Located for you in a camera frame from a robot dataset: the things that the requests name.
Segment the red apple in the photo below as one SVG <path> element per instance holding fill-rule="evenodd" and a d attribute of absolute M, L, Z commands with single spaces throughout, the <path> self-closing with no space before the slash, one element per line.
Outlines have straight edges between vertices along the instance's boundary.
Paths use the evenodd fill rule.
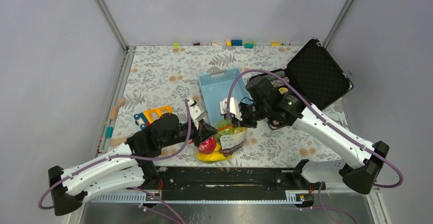
<path fill-rule="evenodd" d="M 216 146 L 217 146 L 217 142 L 212 136 L 206 139 L 205 141 L 201 142 L 198 147 L 198 150 L 202 154 L 211 154 L 215 150 Z"/>

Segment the clear zip top bag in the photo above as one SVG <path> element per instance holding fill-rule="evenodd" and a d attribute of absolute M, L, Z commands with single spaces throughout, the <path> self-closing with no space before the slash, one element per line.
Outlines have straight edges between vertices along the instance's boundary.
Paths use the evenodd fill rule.
<path fill-rule="evenodd" d="M 221 144 L 221 148 L 229 148 L 246 140 L 247 128 L 234 127 L 230 120 L 221 120 L 218 122 L 216 129 L 218 133 L 213 137 L 216 142 Z"/>

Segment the yellow banana bunch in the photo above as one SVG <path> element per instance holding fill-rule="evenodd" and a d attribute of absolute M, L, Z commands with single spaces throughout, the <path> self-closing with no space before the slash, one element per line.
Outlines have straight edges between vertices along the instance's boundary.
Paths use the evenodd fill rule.
<path fill-rule="evenodd" d="M 204 154 L 201 152 L 197 152 L 196 156 L 197 159 L 201 162 L 205 163 L 215 163 L 219 161 L 229 160 L 232 159 L 232 155 L 224 156 L 223 153 L 220 153 L 219 150 L 221 149 L 221 144 L 219 142 L 216 143 L 215 149 L 210 154 Z"/>

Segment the dark purple grapes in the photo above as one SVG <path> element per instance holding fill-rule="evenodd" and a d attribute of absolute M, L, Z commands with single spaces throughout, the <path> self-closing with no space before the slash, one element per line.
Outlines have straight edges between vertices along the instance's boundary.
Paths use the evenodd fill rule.
<path fill-rule="evenodd" d="M 223 154 L 224 157 L 228 157 L 233 155 L 237 150 L 239 150 L 240 148 L 242 148 L 244 145 L 244 141 L 238 143 L 235 146 L 229 147 L 229 148 L 225 148 L 225 149 L 219 149 L 219 152 Z"/>

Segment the light blue plastic basket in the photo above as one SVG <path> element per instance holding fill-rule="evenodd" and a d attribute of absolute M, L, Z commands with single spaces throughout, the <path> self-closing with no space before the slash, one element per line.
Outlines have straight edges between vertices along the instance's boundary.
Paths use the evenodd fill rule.
<path fill-rule="evenodd" d="M 209 122 L 217 127 L 223 120 L 220 113 L 220 101 L 227 98 L 229 89 L 235 78 L 241 73 L 239 68 L 228 68 L 199 75 L 199 86 Z"/>

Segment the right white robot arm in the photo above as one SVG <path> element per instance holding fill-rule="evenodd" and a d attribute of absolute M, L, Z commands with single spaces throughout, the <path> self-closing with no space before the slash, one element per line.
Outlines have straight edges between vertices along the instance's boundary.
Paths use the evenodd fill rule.
<path fill-rule="evenodd" d="M 251 79 L 246 90 L 253 99 L 251 104 L 239 102 L 231 94 L 220 102 L 221 113 L 235 126 L 255 128 L 258 121 L 267 119 L 308 133 L 340 156 L 338 161 L 301 160 L 293 170 L 297 188 L 333 182 L 344 183 L 360 194 L 370 193 L 389 151 L 386 143 L 372 143 L 351 133 L 294 88 L 281 94 L 264 76 Z"/>

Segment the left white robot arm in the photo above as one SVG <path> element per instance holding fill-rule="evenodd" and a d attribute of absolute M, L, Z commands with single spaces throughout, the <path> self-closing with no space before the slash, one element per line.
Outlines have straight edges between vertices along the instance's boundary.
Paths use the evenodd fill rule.
<path fill-rule="evenodd" d="M 103 156 L 79 166 L 48 170 L 54 213 L 62 216 L 79 209 L 94 196 L 123 188 L 154 188 L 159 175 L 154 164 L 163 148 L 193 141 L 195 145 L 217 133 L 204 120 L 181 124 L 177 115 L 165 113 Z"/>

